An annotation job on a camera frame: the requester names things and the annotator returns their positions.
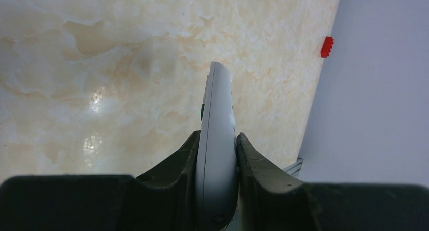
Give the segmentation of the white remote control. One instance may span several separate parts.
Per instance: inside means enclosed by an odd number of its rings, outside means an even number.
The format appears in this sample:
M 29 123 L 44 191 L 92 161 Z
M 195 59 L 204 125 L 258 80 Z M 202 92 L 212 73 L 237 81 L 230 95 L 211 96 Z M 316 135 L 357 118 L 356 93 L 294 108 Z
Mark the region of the white remote control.
M 211 62 L 201 115 L 195 172 L 197 230 L 224 230 L 233 219 L 238 199 L 236 123 L 231 76 Z

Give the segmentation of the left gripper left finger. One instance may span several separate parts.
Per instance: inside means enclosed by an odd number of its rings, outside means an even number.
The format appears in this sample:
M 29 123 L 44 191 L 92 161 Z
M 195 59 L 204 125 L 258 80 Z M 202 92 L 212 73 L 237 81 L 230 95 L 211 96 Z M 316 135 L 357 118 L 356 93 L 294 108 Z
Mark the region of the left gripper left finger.
M 1 185 L 1 230 L 195 230 L 200 131 L 147 172 L 15 176 Z

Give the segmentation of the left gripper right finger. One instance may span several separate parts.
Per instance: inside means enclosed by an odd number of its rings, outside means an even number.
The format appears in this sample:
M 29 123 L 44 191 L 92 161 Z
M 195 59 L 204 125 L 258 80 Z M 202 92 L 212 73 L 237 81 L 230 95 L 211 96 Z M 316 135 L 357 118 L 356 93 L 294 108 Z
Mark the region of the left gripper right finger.
M 237 137 L 243 230 L 428 230 L 428 188 L 307 183 Z

